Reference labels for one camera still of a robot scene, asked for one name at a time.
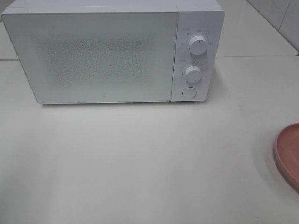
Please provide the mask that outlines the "round white door button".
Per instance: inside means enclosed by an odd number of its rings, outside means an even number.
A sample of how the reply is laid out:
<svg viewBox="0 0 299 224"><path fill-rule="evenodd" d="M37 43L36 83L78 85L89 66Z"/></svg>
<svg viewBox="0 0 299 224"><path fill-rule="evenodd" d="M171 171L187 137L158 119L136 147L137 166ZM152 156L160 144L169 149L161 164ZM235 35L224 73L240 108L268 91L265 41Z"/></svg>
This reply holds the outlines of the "round white door button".
<svg viewBox="0 0 299 224"><path fill-rule="evenodd" d="M193 87L188 87L182 91L182 95L185 98L192 99L197 95L197 91Z"/></svg>

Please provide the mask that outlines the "white timer knob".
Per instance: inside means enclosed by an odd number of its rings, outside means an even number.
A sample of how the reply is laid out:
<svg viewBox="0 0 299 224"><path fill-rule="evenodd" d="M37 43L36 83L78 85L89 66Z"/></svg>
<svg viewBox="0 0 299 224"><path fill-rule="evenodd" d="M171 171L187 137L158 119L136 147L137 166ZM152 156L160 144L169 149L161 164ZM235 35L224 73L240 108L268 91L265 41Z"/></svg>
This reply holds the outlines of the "white timer knob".
<svg viewBox="0 0 299 224"><path fill-rule="evenodd" d="M185 70L185 78L189 83L197 83L202 78L201 68L198 66L189 66Z"/></svg>

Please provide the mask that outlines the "white microwave door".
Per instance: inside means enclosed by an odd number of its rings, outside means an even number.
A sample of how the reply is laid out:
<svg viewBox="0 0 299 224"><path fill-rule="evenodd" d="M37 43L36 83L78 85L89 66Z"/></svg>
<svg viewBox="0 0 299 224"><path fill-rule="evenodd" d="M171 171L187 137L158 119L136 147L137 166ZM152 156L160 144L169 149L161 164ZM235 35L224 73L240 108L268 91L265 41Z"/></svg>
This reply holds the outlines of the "white microwave door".
<svg viewBox="0 0 299 224"><path fill-rule="evenodd" d="M169 101L177 13L6 14L38 103Z"/></svg>

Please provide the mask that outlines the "pink round plate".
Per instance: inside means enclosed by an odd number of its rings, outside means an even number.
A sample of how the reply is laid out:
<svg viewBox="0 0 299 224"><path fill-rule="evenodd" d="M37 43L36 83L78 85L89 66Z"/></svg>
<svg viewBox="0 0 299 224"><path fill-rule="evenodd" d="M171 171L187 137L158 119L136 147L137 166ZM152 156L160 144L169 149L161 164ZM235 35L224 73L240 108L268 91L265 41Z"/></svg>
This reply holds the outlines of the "pink round plate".
<svg viewBox="0 0 299 224"><path fill-rule="evenodd" d="M289 185L299 190L299 124L294 123L283 128L274 144L274 161Z"/></svg>

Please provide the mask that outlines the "white microwave oven body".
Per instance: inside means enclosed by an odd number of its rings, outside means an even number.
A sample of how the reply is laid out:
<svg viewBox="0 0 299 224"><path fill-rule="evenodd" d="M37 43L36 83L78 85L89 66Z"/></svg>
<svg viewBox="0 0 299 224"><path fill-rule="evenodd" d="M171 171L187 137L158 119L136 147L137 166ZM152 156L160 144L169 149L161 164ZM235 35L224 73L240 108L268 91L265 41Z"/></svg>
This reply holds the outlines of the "white microwave oven body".
<svg viewBox="0 0 299 224"><path fill-rule="evenodd" d="M172 90L171 98L166 102L204 101L207 98L225 17L224 10L215 0L16 0L3 11L1 19L3 21L6 14L113 13L177 13ZM203 34L208 40L206 52L199 56L192 55L188 47L188 40L195 34ZM199 82L186 81L185 70L189 66L201 68ZM182 95L188 87L197 91L192 99Z"/></svg>

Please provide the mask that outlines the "upper white power knob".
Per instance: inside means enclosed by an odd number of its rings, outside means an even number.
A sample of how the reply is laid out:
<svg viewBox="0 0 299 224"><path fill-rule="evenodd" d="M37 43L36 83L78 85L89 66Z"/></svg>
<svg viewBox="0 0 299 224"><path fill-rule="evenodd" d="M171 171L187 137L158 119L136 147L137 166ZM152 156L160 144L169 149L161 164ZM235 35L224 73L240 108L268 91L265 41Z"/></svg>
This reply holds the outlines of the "upper white power knob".
<svg viewBox="0 0 299 224"><path fill-rule="evenodd" d="M203 34L195 34L188 40L189 51L192 55L199 56L206 52L208 40Z"/></svg>

